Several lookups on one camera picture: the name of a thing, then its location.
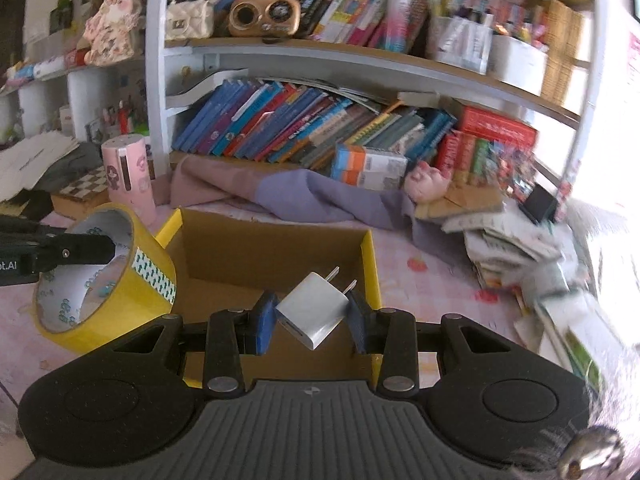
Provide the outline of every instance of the pink plush toy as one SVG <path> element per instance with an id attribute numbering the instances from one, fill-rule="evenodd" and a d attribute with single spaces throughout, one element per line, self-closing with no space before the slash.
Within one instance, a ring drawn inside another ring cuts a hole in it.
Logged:
<path id="1" fill-rule="evenodd" d="M 421 160 L 404 179 L 404 192 L 417 204 L 431 202 L 442 198 L 447 192 L 450 179 L 445 178 L 440 170 L 432 168 Z"/>

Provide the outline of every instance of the metal prong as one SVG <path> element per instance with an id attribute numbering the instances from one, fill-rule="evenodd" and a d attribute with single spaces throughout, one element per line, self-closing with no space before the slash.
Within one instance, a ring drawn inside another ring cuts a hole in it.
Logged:
<path id="1" fill-rule="evenodd" d="M 343 290 L 343 292 L 342 292 L 342 293 L 343 293 L 343 294 L 346 294 L 347 292 L 349 292 L 352 288 L 354 288 L 354 287 L 356 286 L 356 283 L 358 283 L 358 280 L 353 280 L 353 281 L 349 284 L 349 286 Z"/>
<path id="2" fill-rule="evenodd" d="M 329 275 L 325 278 L 325 280 L 330 282 L 332 279 L 334 279 L 337 276 L 338 272 L 340 272 L 340 267 L 335 267 L 334 270 L 329 272 Z"/>

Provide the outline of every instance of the white power adapter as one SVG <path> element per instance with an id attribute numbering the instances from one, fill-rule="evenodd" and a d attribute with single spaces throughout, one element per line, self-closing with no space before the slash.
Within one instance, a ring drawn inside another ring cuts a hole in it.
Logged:
<path id="1" fill-rule="evenodd" d="M 330 283 L 339 270 L 335 267 L 326 278 L 312 272 L 276 307 L 280 323 L 310 350 L 318 348 L 346 316 L 349 300 L 345 294 L 357 281 L 340 292 Z"/>

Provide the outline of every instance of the stuffed animal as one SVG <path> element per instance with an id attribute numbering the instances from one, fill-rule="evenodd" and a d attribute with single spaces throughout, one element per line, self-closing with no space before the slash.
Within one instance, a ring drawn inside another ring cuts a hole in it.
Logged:
<path id="1" fill-rule="evenodd" d="M 140 10 L 140 0 L 104 0 L 84 26 L 83 36 L 91 44 L 85 64 L 105 66 L 134 57 L 138 53 Z"/>
<path id="2" fill-rule="evenodd" d="M 432 168 L 421 160 L 404 179 L 404 192 L 417 204 L 431 202 L 442 198 L 447 192 L 450 179 L 445 178 L 440 170 Z"/>

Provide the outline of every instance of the white handbag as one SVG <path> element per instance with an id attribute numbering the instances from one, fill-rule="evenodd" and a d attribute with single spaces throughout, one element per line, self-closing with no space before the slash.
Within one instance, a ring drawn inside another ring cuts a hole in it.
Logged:
<path id="1" fill-rule="evenodd" d="M 213 34 L 213 6 L 207 0 L 171 0 L 166 8 L 165 39 L 208 38 Z"/>

